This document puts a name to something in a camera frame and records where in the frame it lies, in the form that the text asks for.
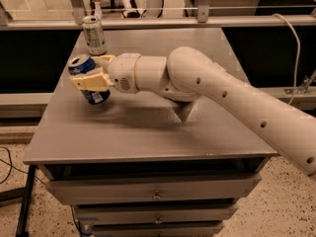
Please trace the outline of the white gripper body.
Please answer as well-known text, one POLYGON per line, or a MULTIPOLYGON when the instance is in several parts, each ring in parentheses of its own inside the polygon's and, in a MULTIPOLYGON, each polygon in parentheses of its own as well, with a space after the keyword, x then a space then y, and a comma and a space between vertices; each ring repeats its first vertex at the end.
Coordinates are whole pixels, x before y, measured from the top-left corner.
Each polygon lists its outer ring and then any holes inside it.
POLYGON ((118 91, 131 94, 139 92, 135 82, 135 66, 139 58, 139 53, 123 53, 108 65, 108 72, 118 91))

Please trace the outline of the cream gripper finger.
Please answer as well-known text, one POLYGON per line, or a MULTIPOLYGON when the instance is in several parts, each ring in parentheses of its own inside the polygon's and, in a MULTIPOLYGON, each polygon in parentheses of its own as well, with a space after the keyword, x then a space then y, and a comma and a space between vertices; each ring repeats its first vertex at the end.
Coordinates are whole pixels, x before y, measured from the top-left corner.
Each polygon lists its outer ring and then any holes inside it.
POLYGON ((70 77, 73 86, 78 90, 106 92, 114 86, 110 75, 102 67, 70 77))
POLYGON ((99 55, 93 56, 92 59, 94 60, 97 68, 102 68, 105 73, 108 72, 109 64, 115 59, 116 57, 112 54, 108 55, 99 55))

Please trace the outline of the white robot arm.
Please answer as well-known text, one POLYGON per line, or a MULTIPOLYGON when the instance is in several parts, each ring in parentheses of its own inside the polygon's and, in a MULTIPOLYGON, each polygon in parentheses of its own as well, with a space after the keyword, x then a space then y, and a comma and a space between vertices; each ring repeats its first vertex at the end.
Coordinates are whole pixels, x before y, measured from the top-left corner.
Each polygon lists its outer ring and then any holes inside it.
POLYGON ((178 47, 168 56, 123 53, 68 61, 80 91, 155 93, 175 102, 205 96, 243 122, 302 173, 316 176, 316 118, 230 75, 197 49, 178 47))

